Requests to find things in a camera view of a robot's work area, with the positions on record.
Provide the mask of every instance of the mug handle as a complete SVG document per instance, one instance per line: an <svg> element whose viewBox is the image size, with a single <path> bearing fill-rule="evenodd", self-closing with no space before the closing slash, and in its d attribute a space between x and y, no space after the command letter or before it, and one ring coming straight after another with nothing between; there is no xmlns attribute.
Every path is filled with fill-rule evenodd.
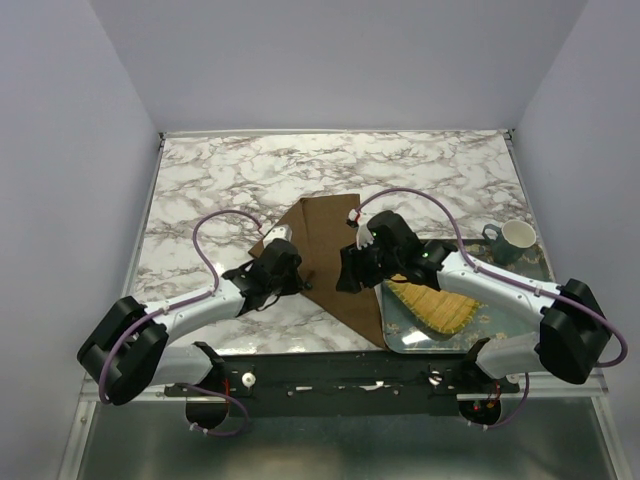
<svg viewBox="0 0 640 480"><path fill-rule="evenodd" d="M489 237L489 235L487 235L487 230L492 230L496 232L496 235L497 235L496 238ZM482 229L482 236L484 237L484 239L488 244L492 244L493 242L495 242L501 233L502 233L502 229L500 227L496 227L492 223L487 223Z"/></svg>

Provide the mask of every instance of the gray tray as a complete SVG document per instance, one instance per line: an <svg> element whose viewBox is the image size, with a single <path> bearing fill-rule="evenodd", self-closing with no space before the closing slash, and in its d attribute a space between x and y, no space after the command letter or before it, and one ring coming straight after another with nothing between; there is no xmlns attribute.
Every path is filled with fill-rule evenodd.
<svg viewBox="0 0 640 480"><path fill-rule="evenodd" d="M494 263L491 249L484 240L465 240L464 243L471 255ZM538 245L531 247L506 269L534 280L551 280L549 267ZM384 339L387 346L398 353L464 353L480 338L509 338L534 331L534 326L524 320L513 318L495 307L481 305L462 331L444 335L418 320L384 283L379 296Z"/></svg>

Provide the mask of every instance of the black wire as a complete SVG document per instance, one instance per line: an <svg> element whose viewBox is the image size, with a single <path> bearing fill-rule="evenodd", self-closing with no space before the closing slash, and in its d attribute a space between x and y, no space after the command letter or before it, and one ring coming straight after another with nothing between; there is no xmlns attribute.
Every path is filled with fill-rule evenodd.
<svg viewBox="0 0 640 480"><path fill-rule="evenodd" d="M278 295L276 299L273 302L271 302L269 305L262 308L256 308L256 312L264 312L267 308L273 307L276 303L278 303L278 300L280 300L280 295Z"/></svg>

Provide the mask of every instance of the wall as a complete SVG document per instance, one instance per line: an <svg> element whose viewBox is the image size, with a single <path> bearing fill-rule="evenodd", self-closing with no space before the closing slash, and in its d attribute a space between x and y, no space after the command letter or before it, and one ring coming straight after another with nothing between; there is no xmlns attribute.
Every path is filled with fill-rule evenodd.
<svg viewBox="0 0 640 480"><path fill-rule="evenodd" d="M606 377L640 478L639 19L637 0L590 0L519 123L515 147L557 274L589 283L629 341L628 360Z"/></svg>
<svg viewBox="0 0 640 480"><path fill-rule="evenodd" d="M162 131L515 126L585 0L91 0Z"/></svg>
<svg viewBox="0 0 640 480"><path fill-rule="evenodd" d="M85 0L3 2L0 44L0 478L50 479L158 136Z"/></svg>

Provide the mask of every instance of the marble tabletop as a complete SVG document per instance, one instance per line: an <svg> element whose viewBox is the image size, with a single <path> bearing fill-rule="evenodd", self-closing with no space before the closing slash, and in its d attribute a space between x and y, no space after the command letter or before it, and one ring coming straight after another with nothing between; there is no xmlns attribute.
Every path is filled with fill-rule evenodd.
<svg viewBox="0 0 640 480"><path fill-rule="evenodd" d="M236 208L273 225L300 197L369 195L411 187L437 196L466 238L482 226L532 218L500 132L328 133L169 138L149 213L134 295L170 298L206 285L210 274L191 244L207 213ZM451 238L444 215L409 194L383 197L365 212L392 209L421 238ZM204 252L220 272L250 259L259 239L246 219L227 215L205 224ZM179 344L202 340L224 355L374 349L306 298L283 297L264 312L220 321Z"/></svg>

